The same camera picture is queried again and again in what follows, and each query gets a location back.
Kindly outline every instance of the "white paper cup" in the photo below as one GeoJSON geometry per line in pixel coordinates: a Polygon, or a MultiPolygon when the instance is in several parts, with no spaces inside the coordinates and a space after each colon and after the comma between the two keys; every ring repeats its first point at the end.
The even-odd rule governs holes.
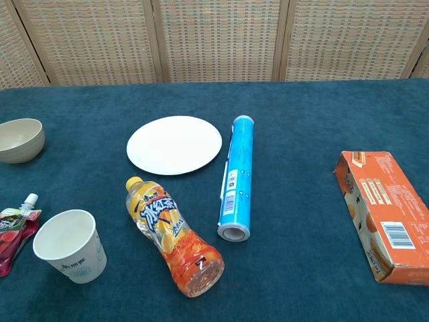
{"type": "Polygon", "coordinates": [[[94,217],[80,209],[49,219],[36,234],[33,251],[78,284],[96,279],[107,262],[94,217]]]}

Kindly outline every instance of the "orange juice bottle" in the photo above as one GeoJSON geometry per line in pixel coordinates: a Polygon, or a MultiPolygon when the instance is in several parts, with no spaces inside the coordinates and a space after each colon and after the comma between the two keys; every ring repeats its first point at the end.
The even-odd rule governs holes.
{"type": "Polygon", "coordinates": [[[158,183],[134,176],[125,186],[130,216],[158,247],[178,288],[188,297],[207,291],[225,267],[219,252],[189,228],[177,204],[158,183]]]}

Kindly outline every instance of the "beige bowl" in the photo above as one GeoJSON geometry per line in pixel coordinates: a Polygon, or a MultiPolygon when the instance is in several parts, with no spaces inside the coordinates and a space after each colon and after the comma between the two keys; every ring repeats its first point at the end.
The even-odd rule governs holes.
{"type": "Polygon", "coordinates": [[[0,162],[30,161],[44,144],[45,133],[37,119],[14,119],[0,124],[0,162]]]}

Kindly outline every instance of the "plastic wrap roll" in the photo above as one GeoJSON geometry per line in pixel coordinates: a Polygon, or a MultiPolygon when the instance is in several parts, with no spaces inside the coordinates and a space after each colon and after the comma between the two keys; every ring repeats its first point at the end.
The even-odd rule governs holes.
{"type": "Polygon", "coordinates": [[[218,234],[230,242],[250,236],[253,124],[251,117],[238,116],[223,174],[218,234]]]}

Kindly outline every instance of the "orange cardboard box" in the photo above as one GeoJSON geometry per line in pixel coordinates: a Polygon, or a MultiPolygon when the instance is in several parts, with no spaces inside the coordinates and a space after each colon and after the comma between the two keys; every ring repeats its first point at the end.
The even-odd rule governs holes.
{"type": "Polygon", "coordinates": [[[429,211],[389,152],[341,152],[335,168],[374,277],[429,286],[429,211]]]}

